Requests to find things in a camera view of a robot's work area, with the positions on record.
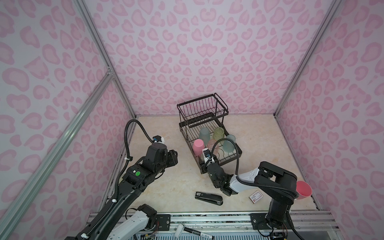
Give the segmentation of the opaque pink cup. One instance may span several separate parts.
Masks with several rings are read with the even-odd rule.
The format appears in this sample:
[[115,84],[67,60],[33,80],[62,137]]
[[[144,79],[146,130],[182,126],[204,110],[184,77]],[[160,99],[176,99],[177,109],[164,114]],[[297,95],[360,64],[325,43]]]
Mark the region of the opaque pink cup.
[[304,181],[297,181],[296,191],[299,194],[297,200],[308,198],[313,193],[311,186]]
[[194,155],[196,157],[199,157],[202,155],[203,153],[203,149],[205,149],[205,144],[204,144],[204,141],[201,140],[201,139],[196,139],[194,142],[193,142],[193,152],[194,152]]

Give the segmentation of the teal clear cup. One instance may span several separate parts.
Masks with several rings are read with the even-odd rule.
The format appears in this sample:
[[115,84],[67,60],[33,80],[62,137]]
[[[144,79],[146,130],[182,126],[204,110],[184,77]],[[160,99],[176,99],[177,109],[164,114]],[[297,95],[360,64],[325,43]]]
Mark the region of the teal clear cup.
[[204,142],[205,146],[208,144],[208,141],[211,139],[211,133],[207,127],[203,127],[200,129],[199,139]]
[[223,141],[223,151],[225,153],[232,153],[236,148],[234,143],[236,143],[236,137],[234,135],[227,135],[226,140]]

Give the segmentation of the yellow-green clear cup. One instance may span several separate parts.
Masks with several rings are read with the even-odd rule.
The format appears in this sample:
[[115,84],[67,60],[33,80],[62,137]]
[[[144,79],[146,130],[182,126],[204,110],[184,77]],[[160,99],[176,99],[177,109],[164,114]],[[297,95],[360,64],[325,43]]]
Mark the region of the yellow-green clear cup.
[[214,133],[213,133],[213,139],[214,140],[218,141],[218,140],[223,139],[225,137],[226,137],[226,135],[225,135],[224,128],[222,128],[222,127],[215,128]]

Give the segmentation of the clear pink plastic cup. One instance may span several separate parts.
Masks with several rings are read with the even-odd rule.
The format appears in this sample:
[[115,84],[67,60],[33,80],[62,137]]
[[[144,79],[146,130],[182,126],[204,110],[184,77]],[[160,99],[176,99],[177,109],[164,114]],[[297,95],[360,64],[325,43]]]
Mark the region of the clear pink plastic cup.
[[218,156],[219,155],[219,147],[220,147],[220,144],[216,144],[216,140],[215,139],[211,139],[208,141],[208,145],[207,145],[207,148],[211,151],[211,153],[215,156]]

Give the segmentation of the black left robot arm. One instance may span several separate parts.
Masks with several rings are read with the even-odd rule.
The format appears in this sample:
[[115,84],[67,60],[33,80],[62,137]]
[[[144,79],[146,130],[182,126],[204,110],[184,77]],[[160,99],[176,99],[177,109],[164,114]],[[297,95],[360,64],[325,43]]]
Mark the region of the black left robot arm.
[[153,143],[145,156],[128,167],[113,197],[97,216],[74,237],[67,240],[106,240],[130,205],[155,181],[157,175],[178,163],[178,153],[163,143]]

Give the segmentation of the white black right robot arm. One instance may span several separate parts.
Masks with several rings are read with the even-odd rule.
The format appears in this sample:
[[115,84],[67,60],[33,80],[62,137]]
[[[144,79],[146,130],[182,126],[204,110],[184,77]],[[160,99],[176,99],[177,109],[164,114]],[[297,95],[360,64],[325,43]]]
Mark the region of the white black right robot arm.
[[297,176],[292,172],[263,161],[259,167],[241,175],[229,175],[218,163],[207,164],[207,173],[215,188],[226,196],[259,188],[272,198],[269,211],[265,216],[270,228],[278,228],[284,224],[286,212],[299,197],[297,192]]

